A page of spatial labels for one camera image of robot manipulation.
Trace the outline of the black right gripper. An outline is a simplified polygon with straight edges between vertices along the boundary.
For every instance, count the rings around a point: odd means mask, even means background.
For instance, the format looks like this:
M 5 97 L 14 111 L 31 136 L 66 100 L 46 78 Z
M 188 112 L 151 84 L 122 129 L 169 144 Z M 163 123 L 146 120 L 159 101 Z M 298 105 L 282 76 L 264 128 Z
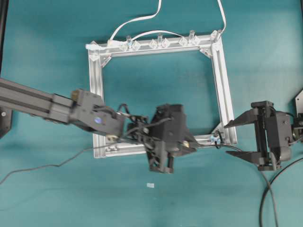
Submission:
M 292 156 L 290 143 L 293 142 L 291 114 L 277 111 L 270 101 L 251 103 L 245 111 L 224 128 L 232 128 L 255 122 L 255 132 L 259 152 L 226 151 L 227 154 L 258 166 L 259 171 L 276 171 L 281 163 L 289 161 Z

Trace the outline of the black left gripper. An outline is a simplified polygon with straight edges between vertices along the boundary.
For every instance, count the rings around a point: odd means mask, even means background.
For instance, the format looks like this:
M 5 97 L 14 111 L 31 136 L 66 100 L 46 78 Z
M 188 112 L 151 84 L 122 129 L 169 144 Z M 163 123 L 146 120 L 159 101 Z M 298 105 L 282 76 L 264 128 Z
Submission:
M 174 157 L 196 152 L 198 144 L 186 127 L 183 105 L 158 106 L 151 125 L 146 139 L 149 170 L 172 174 Z

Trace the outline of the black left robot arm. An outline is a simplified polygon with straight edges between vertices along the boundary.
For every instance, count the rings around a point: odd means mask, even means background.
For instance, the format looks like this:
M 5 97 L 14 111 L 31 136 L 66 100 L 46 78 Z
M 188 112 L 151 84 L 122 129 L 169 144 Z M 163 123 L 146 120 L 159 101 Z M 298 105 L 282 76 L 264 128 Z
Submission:
M 187 128 L 182 105 L 160 105 L 149 120 L 131 114 L 126 104 L 114 110 L 105 105 L 101 96 L 89 91 L 77 89 L 68 98 L 6 79 L 0 81 L 0 104 L 55 123 L 75 125 L 105 136 L 113 144 L 142 144 L 153 172 L 173 173 L 174 158 L 191 154 L 198 147 Z

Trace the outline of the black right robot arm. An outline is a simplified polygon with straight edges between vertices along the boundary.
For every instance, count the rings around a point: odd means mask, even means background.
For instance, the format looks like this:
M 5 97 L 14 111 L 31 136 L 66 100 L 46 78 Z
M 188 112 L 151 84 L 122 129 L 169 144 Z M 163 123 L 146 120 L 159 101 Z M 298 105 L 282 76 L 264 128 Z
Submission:
M 227 153 L 255 164 L 259 171 L 275 171 L 281 163 L 290 160 L 291 146 L 303 140 L 303 113 L 296 116 L 277 111 L 270 101 L 251 103 L 251 109 L 223 128 L 234 129 L 236 126 L 253 124 L 257 151 L 242 151 L 234 148 Z

